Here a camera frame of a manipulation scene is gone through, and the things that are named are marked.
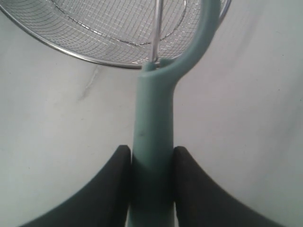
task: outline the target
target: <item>metal wire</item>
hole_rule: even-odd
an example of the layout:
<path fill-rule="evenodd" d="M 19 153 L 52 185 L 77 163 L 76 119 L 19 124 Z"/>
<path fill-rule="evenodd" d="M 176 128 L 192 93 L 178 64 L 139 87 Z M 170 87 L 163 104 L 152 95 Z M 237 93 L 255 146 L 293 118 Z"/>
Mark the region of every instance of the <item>metal wire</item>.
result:
<path fill-rule="evenodd" d="M 230 0 L 221 1 L 225 10 Z M 154 2 L 0 0 L 0 8 L 35 38 L 60 51 L 95 63 L 140 68 L 150 56 Z M 176 58 L 186 50 L 201 7 L 201 0 L 164 1 L 160 58 Z"/>

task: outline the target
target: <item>metal rim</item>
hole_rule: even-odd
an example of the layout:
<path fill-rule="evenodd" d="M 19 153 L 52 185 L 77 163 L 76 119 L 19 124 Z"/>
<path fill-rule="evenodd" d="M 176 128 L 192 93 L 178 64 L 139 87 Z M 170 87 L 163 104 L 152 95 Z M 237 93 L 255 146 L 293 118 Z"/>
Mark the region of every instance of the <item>metal rim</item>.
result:
<path fill-rule="evenodd" d="M 223 9 L 220 13 L 220 19 L 219 19 L 219 26 L 222 23 L 222 21 L 224 20 L 227 11 L 229 9 L 229 6 L 231 4 L 232 0 L 227 0 L 223 6 Z M 71 52 L 67 49 L 64 49 L 58 45 L 55 45 L 51 42 L 49 42 L 47 39 L 41 37 L 40 35 L 38 35 L 37 33 L 33 32 L 32 30 L 28 29 L 26 26 L 24 26 L 22 23 L 20 23 L 17 19 L 15 19 L 7 10 L 5 10 L 1 5 L 0 5 L 0 10 L 11 20 L 13 21 L 18 27 L 20 27 L 22 30 L 24 30 L 26 33 L 28 33 L 29 35 L 31 35 L 33 38 L 35 38 L 36 40 L 44 43 L 45 45 L 58 50 L 62 53 L 65 53 L 67 55 L 70 55 L 72 57 L 84 60 L 84 61 L 88 61 L 91 63 L 95 63 L 95 64 L 100 64 L 100 65 L 105 65 L 105 66 L 110 66 L 110 67 L 116 67 L 116 68 L 122 68 L 122 69 L 130 69 L 130 70 L 139 70 L 142 68 L 142 65 L 139 64 L 123 64 L 123 63 L 113 63 L 110 61 L 103 61 L 103 60 L 99 60 L 99 59 L 95 59 L 95 58 L 91 58 L 82 54 L 78 54 L 78 53 L 74 53 Z"/>

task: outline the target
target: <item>stainless steel strainer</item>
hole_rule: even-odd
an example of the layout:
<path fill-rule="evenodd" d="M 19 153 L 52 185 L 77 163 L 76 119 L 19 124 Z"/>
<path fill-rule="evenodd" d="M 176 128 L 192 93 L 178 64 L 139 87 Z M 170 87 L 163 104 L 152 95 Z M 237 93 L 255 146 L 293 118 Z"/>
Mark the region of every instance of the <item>stainless steel strainer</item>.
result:
<path fill-rule="evenodd" d="M 150 58 L 155 0 L 0 0 L 0 8 L 38 40 L 72 56 L 139 69 Z M 222 21 L 231 0 L 221 0 Z M 186 50 L 201 0 L 166 0 L 157 57 Z"/>
<path fill-rule="evenodd" d="M 173 93 L 206 52 L 230 1 L 0 0 L 44 43 L 84 60 L 140 68 L 129 227 L 173 227 Z"/>

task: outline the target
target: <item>strainer handle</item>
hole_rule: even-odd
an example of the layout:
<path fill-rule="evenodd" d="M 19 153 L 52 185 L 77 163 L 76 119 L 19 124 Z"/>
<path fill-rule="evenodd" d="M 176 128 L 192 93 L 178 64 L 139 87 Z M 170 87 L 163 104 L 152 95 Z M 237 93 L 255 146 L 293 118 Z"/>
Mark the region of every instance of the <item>strainer handle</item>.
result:
<path fill-rule="evenodd" d="M 217 29 L 220 0 L 201 0 L 200 21 L 189 48 L 174 62 L 146 63 L 139 75 L 133 145 L 133 197 L 129 227 L 173 227 L 170 164 L 173 93 L 179 79 L 206 52 Z"/>

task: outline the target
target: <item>white floor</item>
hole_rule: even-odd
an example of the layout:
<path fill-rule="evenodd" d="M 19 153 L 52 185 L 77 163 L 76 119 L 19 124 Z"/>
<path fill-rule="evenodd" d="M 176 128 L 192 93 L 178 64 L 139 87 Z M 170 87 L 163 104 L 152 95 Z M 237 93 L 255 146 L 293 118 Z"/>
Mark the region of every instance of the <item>white floor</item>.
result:
<path fill-rule="evenodd" d="M 285 226 L 303 218 L 303 1 L 233 0 L 175 93 L 175 144 L 233 196 Z M 138 71 L 97 66 L 0 13 L 0 226 L 84 186 L 132 145 Z"/>

